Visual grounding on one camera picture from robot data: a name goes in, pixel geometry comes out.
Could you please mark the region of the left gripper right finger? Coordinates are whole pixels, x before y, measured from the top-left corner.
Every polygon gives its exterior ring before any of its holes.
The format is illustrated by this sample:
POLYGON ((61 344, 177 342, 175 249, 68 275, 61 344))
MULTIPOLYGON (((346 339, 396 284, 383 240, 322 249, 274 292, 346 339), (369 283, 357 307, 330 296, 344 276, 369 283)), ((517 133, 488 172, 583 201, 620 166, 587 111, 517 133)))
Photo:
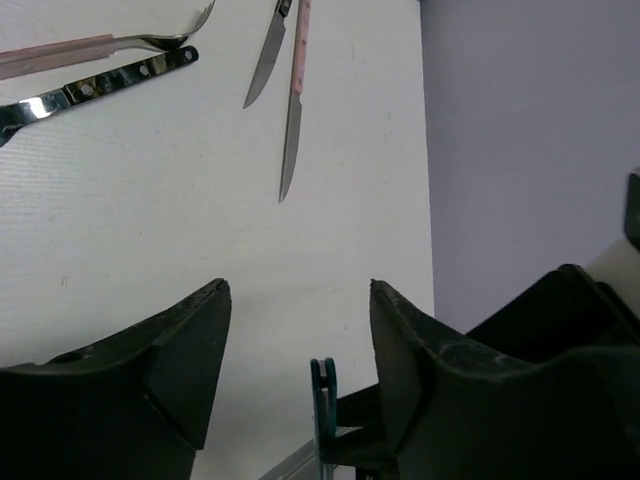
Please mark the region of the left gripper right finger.
POLYGON ((508 356, 374 281, 378 381, 337 394, 328 464, 376 479, 635 479, 639 345, 508 356))

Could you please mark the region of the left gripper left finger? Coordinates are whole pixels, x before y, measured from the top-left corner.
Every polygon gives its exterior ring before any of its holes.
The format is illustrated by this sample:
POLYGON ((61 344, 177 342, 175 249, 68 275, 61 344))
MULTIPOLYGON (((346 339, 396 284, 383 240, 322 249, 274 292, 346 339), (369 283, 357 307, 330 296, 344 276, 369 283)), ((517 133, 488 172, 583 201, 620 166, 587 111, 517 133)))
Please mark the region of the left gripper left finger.
POLYGON ((189 478, 230 320, 230 286, 216 279, 100 341, 3 368, 2 477, 189 478))

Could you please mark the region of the black handled fork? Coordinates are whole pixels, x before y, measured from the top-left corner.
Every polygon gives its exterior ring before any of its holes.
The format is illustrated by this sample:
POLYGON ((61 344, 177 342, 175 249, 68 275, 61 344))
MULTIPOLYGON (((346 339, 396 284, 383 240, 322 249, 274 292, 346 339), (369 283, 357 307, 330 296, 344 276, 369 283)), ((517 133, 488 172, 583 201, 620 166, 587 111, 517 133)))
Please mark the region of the black handled fork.
POLYGON ((185 46, 1 106, 1 146, 23 127, 161 75, 194 64, 199 52, 185 46))

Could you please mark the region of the pink handled knife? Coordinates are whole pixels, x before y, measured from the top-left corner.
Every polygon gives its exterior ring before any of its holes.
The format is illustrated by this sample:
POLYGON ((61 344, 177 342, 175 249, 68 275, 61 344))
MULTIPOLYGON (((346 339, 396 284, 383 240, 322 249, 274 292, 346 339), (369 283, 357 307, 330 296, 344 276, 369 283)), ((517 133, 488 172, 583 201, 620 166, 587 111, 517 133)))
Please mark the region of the pink handled knife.
POLYGON ((303 0, 299 2, 294 52, 292 59, 286 133, 283 148, 283 162, 279 187, 280 203, 285 200, 289 192, 294 175, 299 147, 302 117, 302 103, 300 97, 303 92, 304 84, 305 62, 309 36, 310 10, 310 0, 303 0))

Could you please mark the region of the pink handled fork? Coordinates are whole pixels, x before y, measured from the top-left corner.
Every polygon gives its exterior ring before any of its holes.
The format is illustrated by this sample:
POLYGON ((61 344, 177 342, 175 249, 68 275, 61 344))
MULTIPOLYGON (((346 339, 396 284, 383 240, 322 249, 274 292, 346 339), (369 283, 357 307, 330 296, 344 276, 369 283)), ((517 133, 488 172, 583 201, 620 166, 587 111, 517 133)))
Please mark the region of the pink handled fork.
POLYGON ((215 1, 211 1, 197 17, 191 29, 178 35, 139 34, 115 37, 106 34, 2 52, 1 79, 99 60, 125 49, 153 52, 178 49, 205 25, 214 5, 215 1))

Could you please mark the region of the black handled knife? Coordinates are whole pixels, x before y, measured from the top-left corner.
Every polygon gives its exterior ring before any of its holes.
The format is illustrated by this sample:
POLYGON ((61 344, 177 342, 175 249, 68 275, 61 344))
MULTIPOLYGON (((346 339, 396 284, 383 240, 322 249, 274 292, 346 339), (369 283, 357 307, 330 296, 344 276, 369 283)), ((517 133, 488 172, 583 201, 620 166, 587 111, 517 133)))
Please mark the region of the black handled knife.
POLYGON ((271 76, 285 36, 285 19, 289 14, 292 3, 292 0, 279 0, 276 4, 264 44, 245 97, 243 104, 244 109, 250 107, 257 100, 271 76))

